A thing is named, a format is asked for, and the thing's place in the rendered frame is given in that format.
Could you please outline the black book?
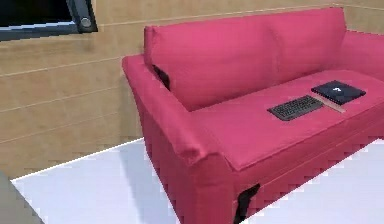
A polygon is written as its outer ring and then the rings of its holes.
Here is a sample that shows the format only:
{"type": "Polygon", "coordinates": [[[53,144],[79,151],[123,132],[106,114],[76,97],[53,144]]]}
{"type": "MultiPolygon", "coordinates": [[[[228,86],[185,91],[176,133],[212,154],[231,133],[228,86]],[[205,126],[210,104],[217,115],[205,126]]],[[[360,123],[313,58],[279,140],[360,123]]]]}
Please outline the black book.
{"type": "Polygon", "coordinates": [[[311,91],[325,98],[325,105],[341,113],[345,112],[342,105],[366,94],[364,90],[337,80],[313,87],[311,91]]]}

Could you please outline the black keyboard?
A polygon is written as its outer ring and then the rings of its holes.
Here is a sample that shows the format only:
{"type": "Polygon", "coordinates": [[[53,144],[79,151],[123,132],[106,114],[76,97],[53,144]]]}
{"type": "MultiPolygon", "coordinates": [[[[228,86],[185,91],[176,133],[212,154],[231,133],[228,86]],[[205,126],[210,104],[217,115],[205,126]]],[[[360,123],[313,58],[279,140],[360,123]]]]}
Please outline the black keyboard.
{"type": "Polygon", "coordinates": [[[323,103],[310,95],[285,102],[269,108],[268,112],[282,121],[291,121],[312,111],[320,109],[323,103]]]}

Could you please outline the dark framed window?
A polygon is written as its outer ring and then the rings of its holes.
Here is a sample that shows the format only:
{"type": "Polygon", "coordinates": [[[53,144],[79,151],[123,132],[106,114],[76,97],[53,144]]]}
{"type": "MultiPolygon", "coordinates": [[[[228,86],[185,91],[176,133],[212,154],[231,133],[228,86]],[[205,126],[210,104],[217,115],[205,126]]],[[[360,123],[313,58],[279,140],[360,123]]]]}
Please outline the dark framed window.
{"type": "Polygon", "coordinates": [[[97,31],[91,0],[0,0],[0,42],[97,31]]]}

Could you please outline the red fabric sofa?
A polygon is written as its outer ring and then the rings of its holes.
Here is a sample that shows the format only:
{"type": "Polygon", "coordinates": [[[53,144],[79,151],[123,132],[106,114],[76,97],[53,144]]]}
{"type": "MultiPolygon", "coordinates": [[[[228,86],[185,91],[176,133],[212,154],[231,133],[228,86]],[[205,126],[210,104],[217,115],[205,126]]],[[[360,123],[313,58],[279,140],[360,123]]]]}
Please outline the red fabric sofa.
{"type": "Polygon", "coordinates": [[[150,25],[122,67],[181,224],[240,224],[384,137],[384,34],[338,7],[150,25]],[[311,91],[333,80],[366,94],[338,112],[311,91]],[[305,95],[323,106],[268,112],[305,95]]]}

